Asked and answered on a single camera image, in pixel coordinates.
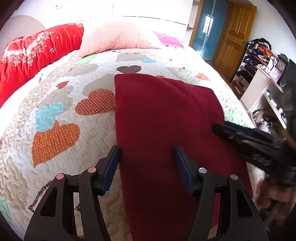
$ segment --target quilted blanket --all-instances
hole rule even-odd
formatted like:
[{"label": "quilted blanket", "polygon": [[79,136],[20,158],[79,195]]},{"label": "quilted blanket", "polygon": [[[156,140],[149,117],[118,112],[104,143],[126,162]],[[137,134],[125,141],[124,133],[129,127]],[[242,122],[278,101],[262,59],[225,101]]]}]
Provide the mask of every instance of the quilted blanket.
[{"label": "quilted blanket", "polygon": [[[58,173],[80,174],[116,144],[114,76],[119,73],[163,76],[211,88],[225,120],[253,127],[231,89],[191,48],[125,49],[85,58],[76,52],[23,100],[0,141],[0,211],[21,238]],[[263,172],[248,168],[255,196]],[[132,240],[119,170],[99,201],[111,239]],[[76,196],[76,227],[83,236],[79,210]]]}]

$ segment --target dark red cloth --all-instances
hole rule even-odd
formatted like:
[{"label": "dark red cloth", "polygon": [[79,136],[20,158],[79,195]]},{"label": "dark red cloth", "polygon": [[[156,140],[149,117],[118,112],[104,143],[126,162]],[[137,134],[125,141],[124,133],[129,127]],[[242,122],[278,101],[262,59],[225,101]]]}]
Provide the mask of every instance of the dark red cloth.
[{"label": "dark red cloth", "polygon": [[80,49],[82,36],[83,25],[69,23],[12,40],[0,59],[0,108],[43,67]]},{"label": "dark red cloth", "polygon": [[[181,146],[189,158],[213,174],[235,173],[252,195],[246,163],[211,125],[223,123],[211,89],[147,74],[118,74],[116,136],[120,175],[133,241],[180,241],[194,198],[184,190],[173,158]],[[215,204],[212,225],[218,222]]]}]

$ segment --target television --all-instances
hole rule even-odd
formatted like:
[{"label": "television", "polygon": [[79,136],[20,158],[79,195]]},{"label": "television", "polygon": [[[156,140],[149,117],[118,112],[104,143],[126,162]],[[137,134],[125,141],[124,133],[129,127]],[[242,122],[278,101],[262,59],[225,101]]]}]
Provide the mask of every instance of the television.
[{"label": "television", "polygon": [[296,64],[291,59],[289,60],[288,67],[277,83],[285,85],[287,81],[296,81]]}]

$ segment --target folded maroon garment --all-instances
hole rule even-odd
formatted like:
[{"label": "folded maroon garment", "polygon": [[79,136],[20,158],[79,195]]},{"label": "folded maroon garment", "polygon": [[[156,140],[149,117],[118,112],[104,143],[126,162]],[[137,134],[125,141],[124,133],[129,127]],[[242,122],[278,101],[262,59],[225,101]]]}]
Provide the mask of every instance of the folded maroon garment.
[{"label": "folded maroon garment", "polygon": [[[147,74],[118,74],[115,88],[120,175],[133,241],[180,241],[185,234],[195,200],[178,174],[176,146],[215,175],[235,173],[252,195],[246,162],[211,131],[224,121],[211,89]],[[212,225],[218,213],[215,203]]]}]

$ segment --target peach pillow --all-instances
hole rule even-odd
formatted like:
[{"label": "peach pillow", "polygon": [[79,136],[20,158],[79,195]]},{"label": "peach pillow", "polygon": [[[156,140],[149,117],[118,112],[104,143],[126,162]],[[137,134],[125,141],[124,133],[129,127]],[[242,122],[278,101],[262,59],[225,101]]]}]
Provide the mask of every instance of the peach pillow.
[{"label": "peach pillow", "polygon": [[157,36],[150,30],[134,22],[110,21],[102,23],[83,37],[80,57],[107,50],[128,48],[160,48]]}]

